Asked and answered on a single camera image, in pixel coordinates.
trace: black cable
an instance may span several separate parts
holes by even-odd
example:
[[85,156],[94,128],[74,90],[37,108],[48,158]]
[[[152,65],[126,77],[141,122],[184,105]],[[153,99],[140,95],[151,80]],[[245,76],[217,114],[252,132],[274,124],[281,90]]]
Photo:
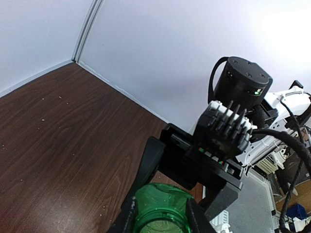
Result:
[[218,62],[215,64],[209,78],[209,84],[208,84],[208,98],[207,101],[208,103],[214,100],[214,90],[213,90],[213,81],[214,81],[214,76],[216,73],[216,70],[218,66],[220,66],[221,63],[226,62],[229,57],[222,57],[221,59],[218,60]]
[[[280,102],[286,108],[288,113],[290,114],[291,120],[294,122],[294,127],[295,127],[295,129],[296,129],[296,131],[298,133],[300,142],[304,145],[304,140],[303,140],[303,136],[302,136],[302,132],[301,132],[300,126],[299,126],[299,122],[297,121],[296,117],[294,116],[292,111],[289,109],[289,107],[282,100]],[[303,161],[300,159],[298,167],[297,167],[297,171],[296,171],[295,176],[293,178],[293,181],[292,181],[292,183],[290,185],[290,188],[289,188],[289,190],[287,192],[287,195],[286,195],[283,207],[282,207],[281,216],[280,216],[280,222],[284,222],[285,223],[285,216],[286,216],[286,213],[287,213],[288,204],[289,204],[289,202],[291,200],[292,193],[293,193],[293,190],[294,190],[295,185],[297,183],[297,180],[299,178],[302,166],[303,166]]]
[[[263,135],[269,135],[269,136],[273,136],[276,139],[281,140],[282,142],[284,142],[285,144],[287,144],[289,147],[291,147],[296,154],[298,155],[298,157],[303,161],[303,163],[306,166],[307,171],[311,174],[311,155],[309,153],[309,151],[305,148],[304,144],[302,144],[300,141],[298,141],[295,137],[290,136],[288,133],[286,132],[278,132],[275,130],[270,130],[270,129],[258,129],[258,130],[253,130],[252,135],[257,135],[257,134],[263,134]],[[285,214],[283,213],[283,209],[281,212],[281,217],[280,217],[280,230],[283,233],[292,233],[291,231],[289,231],[286,227],[285,227]],[[311,223],[309,223],[302,231],[300,231],[301,233],[311,233]]]

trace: black motor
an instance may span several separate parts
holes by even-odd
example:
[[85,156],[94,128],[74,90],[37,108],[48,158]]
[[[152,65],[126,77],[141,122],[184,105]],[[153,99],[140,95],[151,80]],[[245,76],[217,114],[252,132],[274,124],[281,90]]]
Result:
[[254,106],[260,105],[272,85],[273,79],[256,63],[240,57],[223,57],[216,63],[212,71],[210,85],[216,69],[225,61],[226,65],[215,90],[212,91],[212,87],[209,87],[208,100],[219,100],[224,106],[228,106],[231,100],[234,100],[234,105],[241,106],[240,112],[243,109],[250,111]]

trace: green bottle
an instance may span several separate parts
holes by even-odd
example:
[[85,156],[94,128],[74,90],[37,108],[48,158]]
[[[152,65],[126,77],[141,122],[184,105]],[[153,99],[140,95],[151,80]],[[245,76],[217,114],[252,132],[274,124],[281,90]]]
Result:
[[138,215],[134,233],[190,233],[186,216],[189,193],[163,183],[150,183],[136,192]]

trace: brown wood table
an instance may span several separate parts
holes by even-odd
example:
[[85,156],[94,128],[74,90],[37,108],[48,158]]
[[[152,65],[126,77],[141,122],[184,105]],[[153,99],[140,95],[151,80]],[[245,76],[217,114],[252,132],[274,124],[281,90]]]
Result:
[[[0,233],[106,232],[147,138],[165,126],[76,64],[1,98],[0,110]],[[191,193],[199,200],[202,187]]]

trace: baseboard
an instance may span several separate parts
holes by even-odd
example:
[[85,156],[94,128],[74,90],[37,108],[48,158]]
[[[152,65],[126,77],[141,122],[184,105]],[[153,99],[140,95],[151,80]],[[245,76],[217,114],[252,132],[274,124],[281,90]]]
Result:
[[83,69],[85,69],[86,71],[90,72],[92,75],[94,75],[95,77],[99,78],[100,80],[102,80],[103,82],[105,82],[106,84],[108,84],[109,86],[111,86],[112,88],[116,89],[117,91],[121,92],[123,95],[125,95],[127,98],[131,99],[132,101],[134,101],[135,103],[137,103],[138,105],[140,105],[141,107],[143,107],[144,109],[146,109],[148,112],[152,113],[153,115],[155,115],[157,118],[163,120],[166,123],[169,123],[169,121],[163,117],[161,117],[160,115],[158,115],[157,113],[155,113],[154,111],[152,111],[151,109],[149,109],[148,107],[146,107],[145,105],[143,105],[141,102],[139,102],[134,96],[132,96],[131,94],[129,94],[128,92],[126,92],[125,90],[123,90],[122,88],[118,87],[117,85],[112,84],[108,79],[104,78],[102,75],[100,75],[99,73],[97,73],[95,70],[93,70],[91,67],[89,67],[88,65],[86,65],[85,63],[83,63],[82,61],[77,62],[77,64],[79,66],[81,66]]
[[36,78],[39,78],[39,77],[41,77],[42,75],[45,75],[45,74],[47,74],[47,73],[49,73],[49,72],[51,72],[51,71],[53,71],[53,70],[55,70],[55,69],[58,69],[58,68],[63,67],[63,66],[65,66],[65,65],[68,65],[68,64],[70,64],[70,63],[72,63],[71,60],[65,61],[65,62],[62,62],[62,63],[57,64],[57,65],[55,65],[55,66],[52,66],[52,67],[50,67],[50,68],[48,68],[48,69],[46,69],[46,70],[44,70],[44,71],[42,71],[42,72],[40,72],[40,73],[37,73],[37,74],[35,74],[35,75],[33,75],[33,76],[31,76],[31,77],[29,77],[29,78],[27,78],[27,79],[25,79],[25,80],[23,80],[23,81],[21,81],[21,82],[19,82],[19,83],[13,85],[13,86],[11,86],[11,87],[9,87],[9,88],[6,89],[6,90],[1,91],[1,92],[0,92],[0,98],[3,97],[3,96],[5,96],[5,95],[7,95],[7,94],[9,94],[9,93],[12,92],[12,91],[18,89],[19,87],[25,85],[26,83],[31,82],[32,80],[35,80]]

